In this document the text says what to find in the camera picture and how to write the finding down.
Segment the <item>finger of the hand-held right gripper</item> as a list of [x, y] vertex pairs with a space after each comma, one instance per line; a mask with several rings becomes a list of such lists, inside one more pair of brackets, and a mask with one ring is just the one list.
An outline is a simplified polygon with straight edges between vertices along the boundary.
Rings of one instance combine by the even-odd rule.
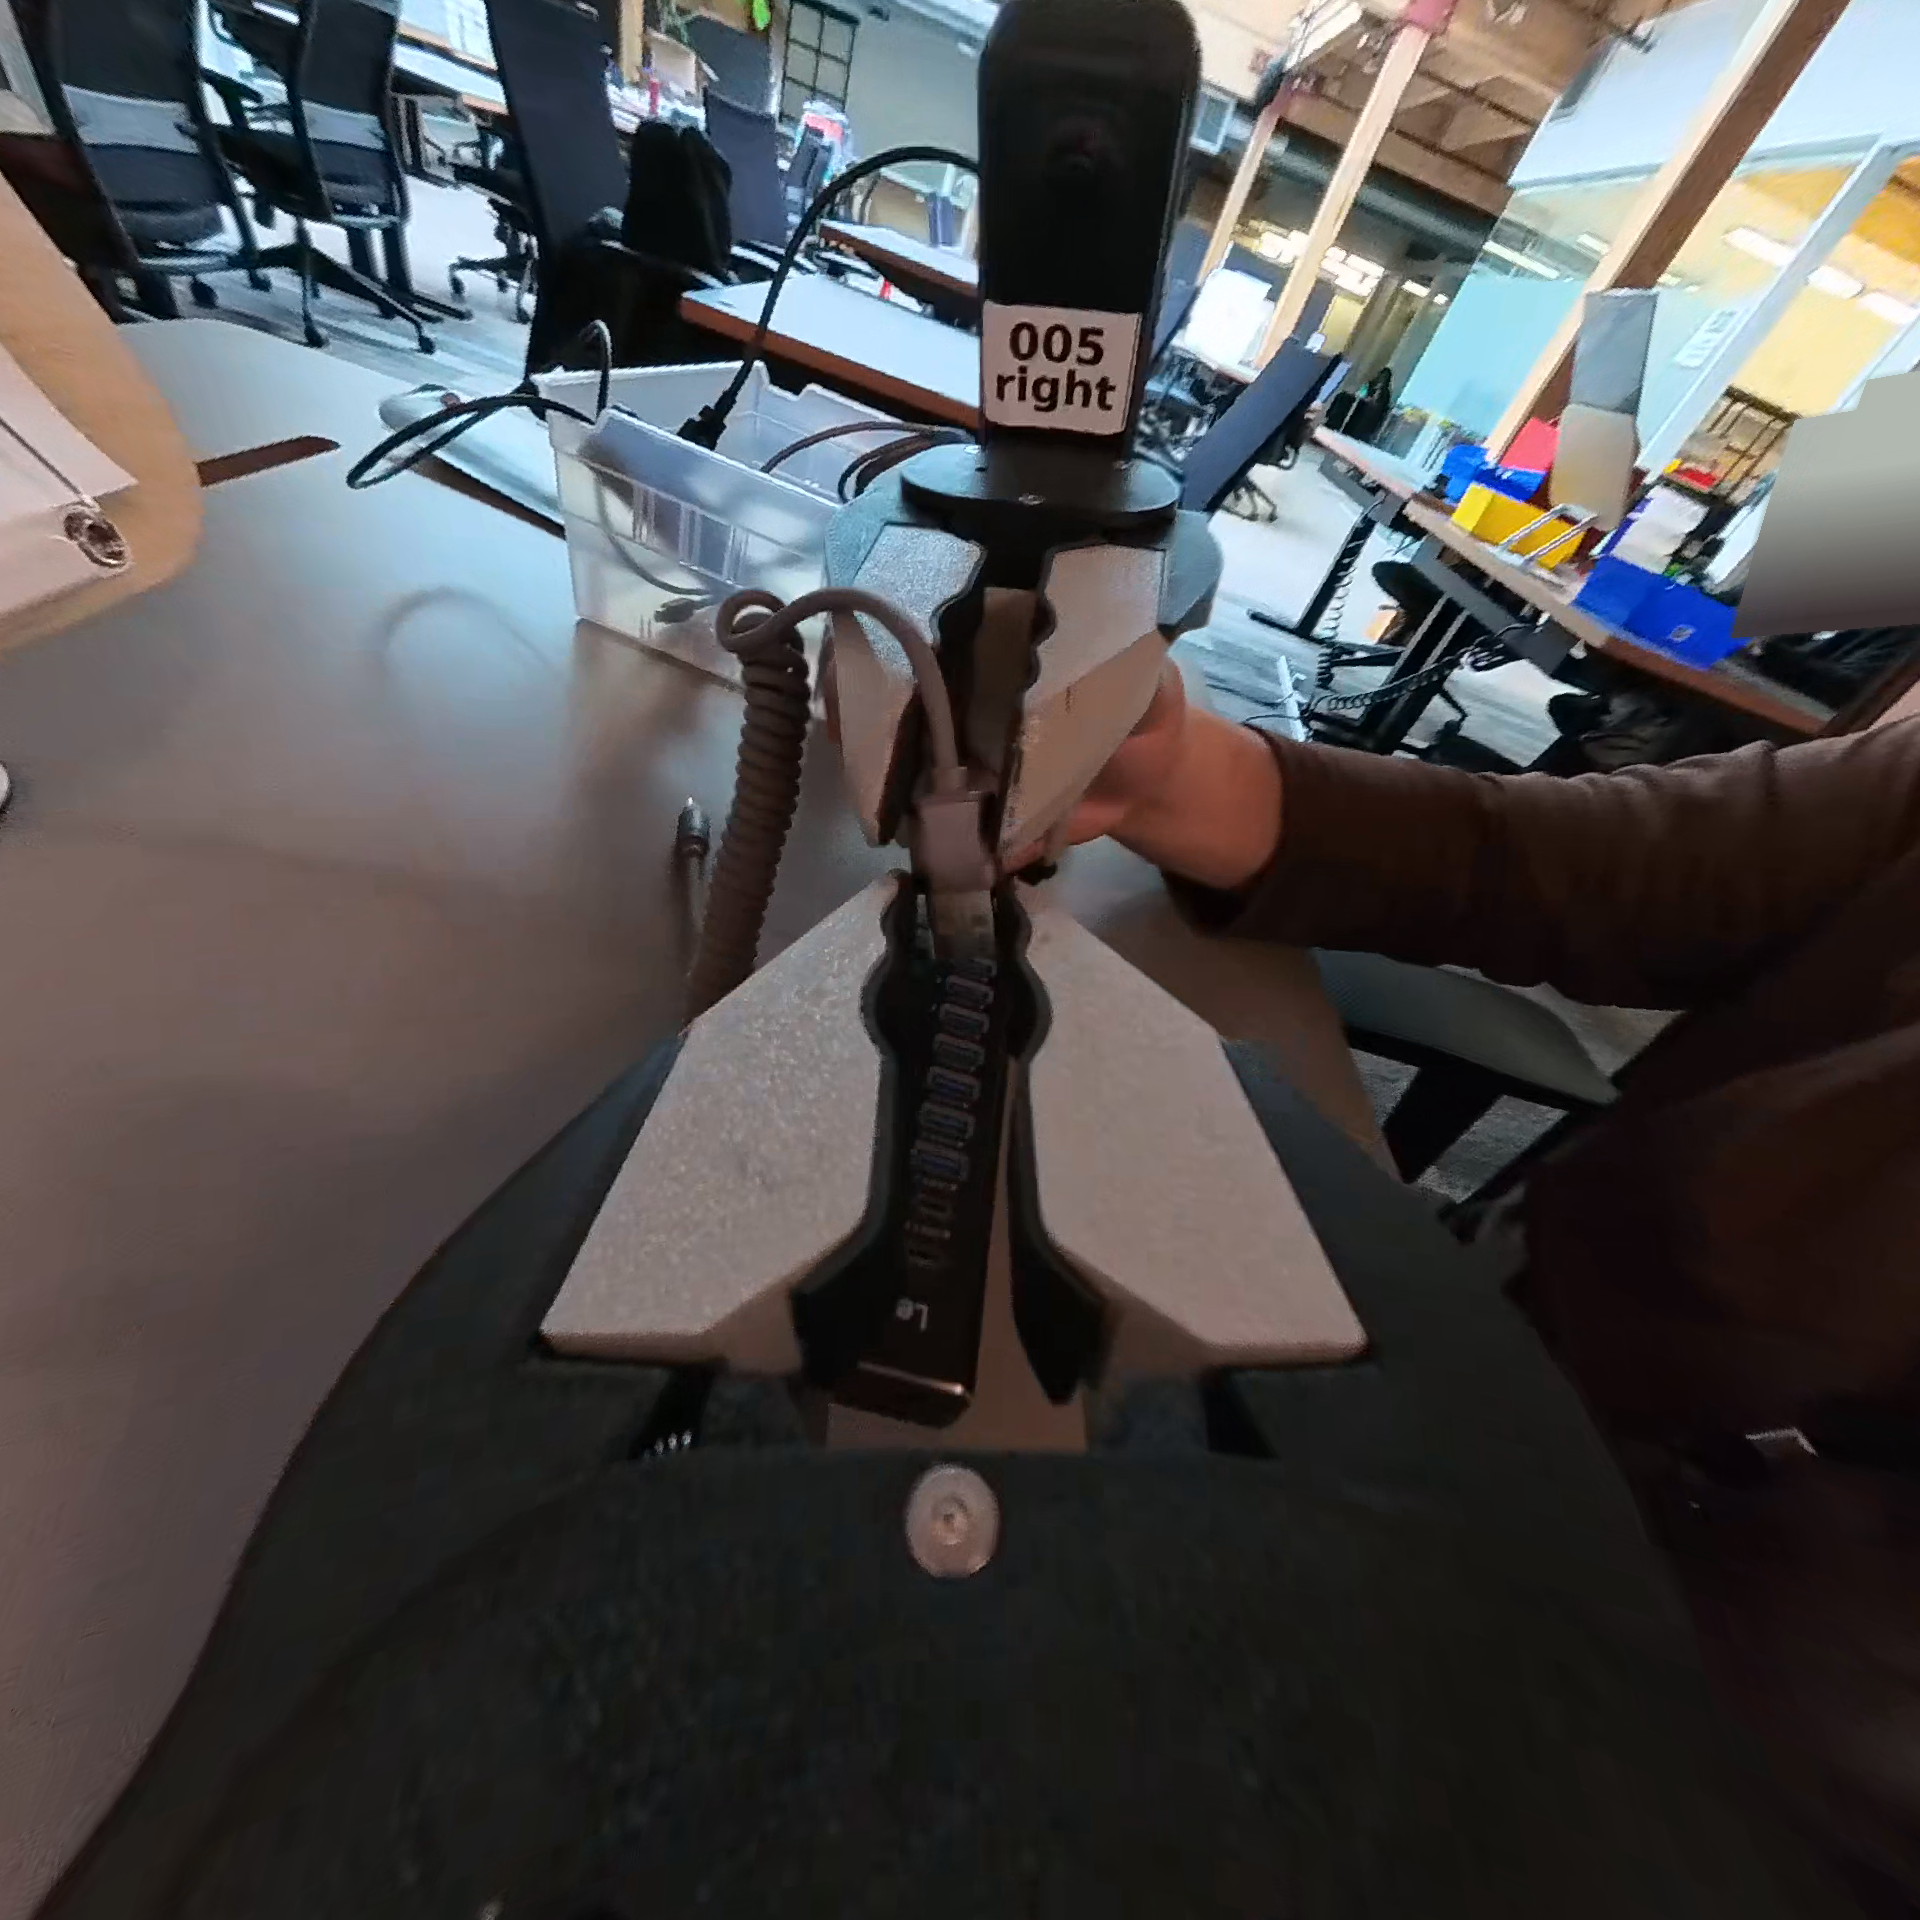
[[991, 593], [991, 774], [1001, 876], [1057, 851], [1069, 818], [1150, 711], [1165, 662], [1161, 550], [1076, 546], [1038, 588]]
[[[933, 649], [942, 617], [981, 582], [983, 550], [944, 531], [831, 531], [822, 585], [885, 600]], [[873, 846], [902, 843], [933, 772], [919, 669], [873, 610], [831, 615], [831, 681], [846, 794]]]

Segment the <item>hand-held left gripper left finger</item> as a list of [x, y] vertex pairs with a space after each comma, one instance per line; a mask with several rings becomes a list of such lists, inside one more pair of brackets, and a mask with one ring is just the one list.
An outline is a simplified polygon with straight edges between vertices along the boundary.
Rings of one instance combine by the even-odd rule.
[[570, 1362], [800, 1382], [797, 1292], [885, 1201], [898, 1051], [880, 1021], [902, 871], [687, 1026], [538, 1335]]

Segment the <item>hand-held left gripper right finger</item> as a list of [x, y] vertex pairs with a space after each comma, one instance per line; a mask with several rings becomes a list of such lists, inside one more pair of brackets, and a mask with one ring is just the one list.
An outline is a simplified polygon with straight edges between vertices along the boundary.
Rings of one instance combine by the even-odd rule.
[[1007, 889], [1001, 910], [991, 1405], [1361, 1359], [1360, 1310], [1222, 1036], [1063, 909]]

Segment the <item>black usb hub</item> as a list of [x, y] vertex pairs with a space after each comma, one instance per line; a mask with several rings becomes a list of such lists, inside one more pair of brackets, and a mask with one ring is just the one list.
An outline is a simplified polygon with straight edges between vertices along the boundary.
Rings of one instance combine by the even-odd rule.
[[870, 1201], [792, 1297], [807, 1382], [835, 1405], [955, 1427], [981, 1378], [1007, 1105], [1034, 989], [1010, 895], [986, 957], [942, 957], [930, 891], [902, 876], [859, 1017], [880, 1050]]

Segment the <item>clear plastic bin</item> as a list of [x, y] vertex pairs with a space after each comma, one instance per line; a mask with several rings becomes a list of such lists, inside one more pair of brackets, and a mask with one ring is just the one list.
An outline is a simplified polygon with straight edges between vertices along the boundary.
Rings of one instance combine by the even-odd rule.
[[768, 373], [715, 451], [684, 424], [721, 400], [732, 366], [541, 373], [574, 610], [610, 637], [737, 686], [715, 615], [741, 588], [792, 600], [822, 577], [831, 516], [854, 467], [916, 424]]

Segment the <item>person's right forearm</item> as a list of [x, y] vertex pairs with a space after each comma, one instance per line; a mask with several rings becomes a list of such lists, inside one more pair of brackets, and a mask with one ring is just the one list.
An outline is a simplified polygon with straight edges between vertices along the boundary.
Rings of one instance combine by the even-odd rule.
[[1611, 774], [1471, 774], [1225, 726], [1219, 823], [1154, 854], [1213, 925], [1702, 1013], [1918, 996], [1918, 721]]

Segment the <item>person's right hand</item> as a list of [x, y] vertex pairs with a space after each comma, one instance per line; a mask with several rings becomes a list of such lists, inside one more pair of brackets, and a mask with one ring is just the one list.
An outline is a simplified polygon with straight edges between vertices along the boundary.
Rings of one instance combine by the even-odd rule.
[[1049, 846], [1115, 840], [1164, 876], [1238, 891], [1279, 851], [1283, 782], [1268, 736], [1190, 701], [1174, 660]]

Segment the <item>grey office desk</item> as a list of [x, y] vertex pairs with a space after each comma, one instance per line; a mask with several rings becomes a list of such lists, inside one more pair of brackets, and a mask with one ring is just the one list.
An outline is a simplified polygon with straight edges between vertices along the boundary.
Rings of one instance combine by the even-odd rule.
[[737, 368], [709, 416], [727, 423], [756, 373], [788, 366], [892, 417], [977, 432], [977, 341], [826, 274], [800, 274], [810, 240], [813, 221], [800, 221], [768, 281], [680, 299], [687, 324], [737, 350]]

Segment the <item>yellow plastic bin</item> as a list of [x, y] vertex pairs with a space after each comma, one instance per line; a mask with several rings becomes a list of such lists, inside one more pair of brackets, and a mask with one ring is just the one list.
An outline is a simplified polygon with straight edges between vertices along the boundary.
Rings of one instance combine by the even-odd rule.
[[1545, 570], [1571, 566], [1589, 536], [1584, 516], [1568, 516], [1539, 500], [1502, 492], [1484, 477], [1466, 486], [1450, 519], [1462, 536], [1510, 557], [1513, 561]]

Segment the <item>black office chair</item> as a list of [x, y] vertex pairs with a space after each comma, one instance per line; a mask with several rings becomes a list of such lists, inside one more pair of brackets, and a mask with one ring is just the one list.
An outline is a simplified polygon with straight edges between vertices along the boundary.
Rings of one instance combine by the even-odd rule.
[[432, 356], [438, 341], [414, 293], [366, 264], [373, 243], [395, 258], [413, 214], [393, 104], [403, 6], [210, 5], [207, 18], [282, 93], [268, 98], [256, 82], [204, 68], [227, 115], [214, 138], [247, 194], [253, 288], [268, 292], [270, 272], [293, 274], [302, 334], [313, 350], [327, 344], [317, 293], [330, 288], [406, 324]]
[[41, 5], [33, 53], [59, 138], [104, 214], [111, 274], [138, 307], [220, 311], [256, 243], [201, 75], [195, 5]]
[[585, 368], [592, 322], [610, 334], [613, 368], [692, 363], [684, 299], [721, 281], [724, 251], [684, 130], [639, 130], [639, 159], [627, 157], [587, 6], [490, 5], [486, 32], [538, 256], [525, 373]]

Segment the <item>person's torso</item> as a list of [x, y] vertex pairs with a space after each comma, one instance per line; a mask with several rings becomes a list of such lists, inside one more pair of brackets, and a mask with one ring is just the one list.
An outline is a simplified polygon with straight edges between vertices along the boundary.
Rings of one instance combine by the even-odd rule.
[[1867, 1917], [1918, 1917], [1918, 854], [1595, 915], [1674, 1008], [1539, 1169], [1526, 1307], [1617, 1444], [1716, 1692]]

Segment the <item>blue plastic bin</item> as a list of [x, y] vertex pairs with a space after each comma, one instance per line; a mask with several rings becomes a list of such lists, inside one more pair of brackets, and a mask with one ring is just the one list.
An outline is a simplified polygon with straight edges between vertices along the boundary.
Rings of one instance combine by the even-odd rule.
[[1733, 634], [1730, 604], [1617, 557], [1595, 561], [1571, 608], [1692, 669], [1712, 669], [1748, 647]]

